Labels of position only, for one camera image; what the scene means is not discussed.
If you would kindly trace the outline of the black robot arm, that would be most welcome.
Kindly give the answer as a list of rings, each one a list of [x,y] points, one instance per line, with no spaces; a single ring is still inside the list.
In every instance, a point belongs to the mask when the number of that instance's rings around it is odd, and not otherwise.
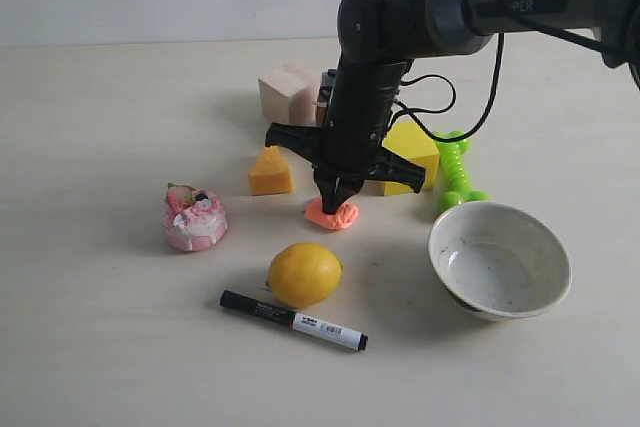
[[[311,163],[326,214],[368,180],[419,191],[423,168],[383,146],[412,63],[472,55],[492,37],[525,31],[593,50],[610,68],[639,70],[639,0],[341,0],[341,55],[322,77],[321,123],[274,123],[265,142]]]

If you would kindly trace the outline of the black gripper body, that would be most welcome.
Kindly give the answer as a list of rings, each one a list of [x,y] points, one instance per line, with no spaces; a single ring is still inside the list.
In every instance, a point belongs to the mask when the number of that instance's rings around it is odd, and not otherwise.
[[[288,149],[311,163],[323,194],[355,194],[366,181],[394,182],[419,192],[425,169],[383,147],[408,64],[407,60],[341,59],[322,125],[272,123],[264,144]]]

